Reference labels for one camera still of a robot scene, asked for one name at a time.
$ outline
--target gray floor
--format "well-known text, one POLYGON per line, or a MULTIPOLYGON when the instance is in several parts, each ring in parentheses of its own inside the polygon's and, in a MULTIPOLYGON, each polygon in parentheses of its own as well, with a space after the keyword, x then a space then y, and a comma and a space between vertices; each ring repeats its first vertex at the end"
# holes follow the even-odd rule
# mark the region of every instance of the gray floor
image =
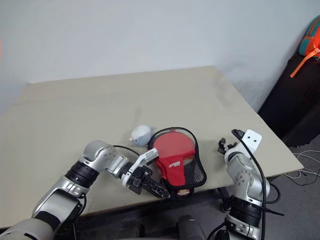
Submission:
MULTIPOLYGON (((300 153, 306 150, 320 151, 320 136, 310 144, 298 148, 290 148, 293 153, 300 153)), ((320 160, 320 153, 308 152, 309 156, 320 160)), ((307 168, 318 171, 320 165, 304 157, 299 158, 307 168)), ((305 177, 304 175, 298 182, 304 184, 307 180, 312 182, 315 176, 305 177)), ((315 240, 320 239, 320 178, 308 186, 298 186, 291 182, 286 176, 280 176, 273 181, 281 191, 281 200, 276 204, 269 205, 269 208, 284 213, 285 216, 277 216, 267 213, 266 217, 266 239, 267 240, 315 240)), ((225 215, 219 211, 220 201, 212 199, 205 202, 195 203, 186 207, 164 211, 158 214, 144 217, 127 217, 122 215, 118 222, 113 224, 91 229, 85 236, 81 233, 81 239, 114 239, 116 229, 119 228, 120 221, 136 219, 145 225, 146 233, 154 233, 163 229, 172 228, 176 225, 178 218, 184 214, 192 215, 202 226, 206 235, 212 229, 224 221, 225 215)))

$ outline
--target white plush toy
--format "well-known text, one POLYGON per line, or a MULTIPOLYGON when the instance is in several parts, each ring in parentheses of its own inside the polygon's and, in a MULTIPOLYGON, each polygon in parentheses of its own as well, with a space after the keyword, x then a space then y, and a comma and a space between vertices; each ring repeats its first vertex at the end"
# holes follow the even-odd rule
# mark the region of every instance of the white plush toy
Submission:
POLYGON ((139 125, 131 132, 129 141, 137 146, 145 146, 152 137, 152 128, 146 125, 139 125))

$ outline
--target beige tabletop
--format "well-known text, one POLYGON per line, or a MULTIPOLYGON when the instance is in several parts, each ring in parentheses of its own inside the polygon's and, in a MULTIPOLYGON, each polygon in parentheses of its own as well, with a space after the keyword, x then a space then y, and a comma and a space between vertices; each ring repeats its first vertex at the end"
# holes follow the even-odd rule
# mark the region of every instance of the beige tabletop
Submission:
MULTIPOLYGON (((217 145, 222 137, 235 142, 235 128, 262 135, 255 155, 267 177, 303 167, 213 66, 34 83, 1 118, 0 227, 29 218, 90 141, 132 147, 130 133, 141 124, 194 133, 207 173, 198 190, 232 184, 217 145)), ((106 172, 87 198, 84 213, 155 200, 122 187, 106 172)))

